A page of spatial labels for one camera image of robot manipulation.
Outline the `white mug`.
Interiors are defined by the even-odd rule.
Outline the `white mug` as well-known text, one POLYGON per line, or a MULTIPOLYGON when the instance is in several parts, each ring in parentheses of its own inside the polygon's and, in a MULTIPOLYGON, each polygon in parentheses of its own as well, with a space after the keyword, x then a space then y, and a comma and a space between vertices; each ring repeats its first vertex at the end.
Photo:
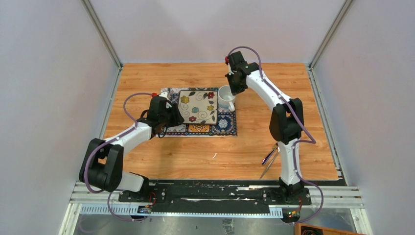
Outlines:
POLYGON ((231 92, 229 85, 222 86, 218 89, 218 105, 221 108, 229 109, 231 112, 235 111, 235 98, 231 92))

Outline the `square floral plate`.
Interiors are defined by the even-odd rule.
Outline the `square floral plate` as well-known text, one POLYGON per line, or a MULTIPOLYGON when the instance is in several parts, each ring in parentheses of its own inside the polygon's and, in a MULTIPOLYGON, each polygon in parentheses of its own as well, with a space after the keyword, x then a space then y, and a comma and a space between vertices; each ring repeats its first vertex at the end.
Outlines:
POLYGON ((178 108, 184 124, 216 124, 218 121, 217 98, 217 91, 181 90, 178 108))

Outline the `colourful patterned placemat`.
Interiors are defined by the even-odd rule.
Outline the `colourful patterned placemat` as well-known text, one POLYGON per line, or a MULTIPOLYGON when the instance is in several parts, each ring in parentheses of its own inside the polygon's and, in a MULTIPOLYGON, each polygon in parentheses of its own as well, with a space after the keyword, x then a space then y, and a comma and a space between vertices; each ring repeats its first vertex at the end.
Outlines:
MULTIPOLYGON (((178 104, 181 90, 208 90, 217 91, 218 88, 162 88, 161 92, 168 92, 169 99, 178 104)), ((221 108, 218 105, 218 121, 214 125, 205 124, 181 124, 167 129, 167 137, 236 137, 236 111, 221 108)))

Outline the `silver fork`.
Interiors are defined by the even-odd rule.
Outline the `silver fork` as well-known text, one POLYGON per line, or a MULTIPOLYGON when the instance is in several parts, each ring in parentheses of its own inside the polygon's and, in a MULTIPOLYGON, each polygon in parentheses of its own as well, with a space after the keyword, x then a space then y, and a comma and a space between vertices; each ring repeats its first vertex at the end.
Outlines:
POLYGON ((268 170, 271 168, 271 166, 273 165, 274 161, 276 160, 277 156, 279 155, 280 150, 278 149, 268 160, 268 165, 266 166, 266 168, 263 170, 261 176, 259 177, 259 179, 261 180, 265 174, 268 172, 268 170))

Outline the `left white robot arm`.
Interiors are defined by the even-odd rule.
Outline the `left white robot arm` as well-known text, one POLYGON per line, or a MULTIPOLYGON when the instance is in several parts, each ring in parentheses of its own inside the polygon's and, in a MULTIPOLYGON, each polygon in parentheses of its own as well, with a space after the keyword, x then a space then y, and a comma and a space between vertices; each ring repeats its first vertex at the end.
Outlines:
POLYGON ((131 191, 138 202, 150 196, 149 179, 123 170, 123 160, 135 147, 154 137, 163 138, 167 129, 183 124, 178 105, 168 98, 166 92, 151 94, 149 108, 133 125, 107 139, 90 141, 83 160, 79 180, 91 193, 103 191, 131 191))

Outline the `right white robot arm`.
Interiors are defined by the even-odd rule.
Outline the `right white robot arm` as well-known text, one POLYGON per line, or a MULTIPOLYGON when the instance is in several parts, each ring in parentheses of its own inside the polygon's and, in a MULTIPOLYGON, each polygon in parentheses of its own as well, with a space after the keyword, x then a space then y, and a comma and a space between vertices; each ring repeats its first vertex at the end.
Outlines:
POLYGON ((250 88, 271 110, 269 130, 277 142, 281 157, 279 197, 285 204, 292 204, 304 188, 297 175, 299 148, 294 143, 303 131, 303 105, 299 98, 292 99, 284 94, 264 73, 258 63, 248 63, 240 51, 232 50, 225 58, 228 65, 228 80, 231 93, 237 95, 250 88))

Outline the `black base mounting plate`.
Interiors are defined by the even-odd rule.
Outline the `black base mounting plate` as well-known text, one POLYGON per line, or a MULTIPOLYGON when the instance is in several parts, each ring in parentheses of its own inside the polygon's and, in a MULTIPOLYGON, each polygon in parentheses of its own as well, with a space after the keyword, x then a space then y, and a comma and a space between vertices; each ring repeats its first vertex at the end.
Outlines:
POLYGON ((281 193, 280 183, 265 186, 248 181, 149 182, 147 191, 122 191, 119 202, 149 203, 154 212, 190 214, 270 214, 271 207, 297 210, 311 205, 305 186, 292 196, 281 193))

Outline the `orange wooden box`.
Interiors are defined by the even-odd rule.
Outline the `orange wooden box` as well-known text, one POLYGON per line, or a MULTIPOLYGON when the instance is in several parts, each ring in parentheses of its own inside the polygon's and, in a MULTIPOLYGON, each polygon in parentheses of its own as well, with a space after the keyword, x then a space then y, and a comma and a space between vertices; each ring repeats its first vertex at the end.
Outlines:
POLYGON ((296 224, 294 235, 359 235, 359 233, 308 224, 296 224))

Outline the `purple handled knife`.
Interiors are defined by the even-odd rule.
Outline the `purple handled knife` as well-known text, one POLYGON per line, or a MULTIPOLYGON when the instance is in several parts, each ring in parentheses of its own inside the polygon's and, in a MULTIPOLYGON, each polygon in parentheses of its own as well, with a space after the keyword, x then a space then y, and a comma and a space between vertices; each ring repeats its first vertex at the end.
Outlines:
POLYGON ((276 152, 278 150, 278 144, 277 143, 275 143, 273 146, 272 146, 272 149, 271 149, 271 151, 263 158, 263 160, 262 160, 262 162, 261 162, 261 164, 262 165, 264 165, 264 164, 266 164, 267 162, 268 162, 268 160, 269 160, 269 158, 276 152))

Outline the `aluminium frame rail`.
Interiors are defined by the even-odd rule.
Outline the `aluminium frame rail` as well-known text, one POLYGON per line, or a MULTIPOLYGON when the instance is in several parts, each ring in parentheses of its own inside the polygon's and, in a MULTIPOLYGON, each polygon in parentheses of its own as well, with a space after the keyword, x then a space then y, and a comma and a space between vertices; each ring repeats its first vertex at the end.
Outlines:
POLYGON ((148 195, 131 192, 93 194, 77 183, 70 203, 85 214, 230 218, 293 218, 323 209, 363 209, 356 187, 307 186, 299 196, 283 199, 278 186, 151 184, 148 195))

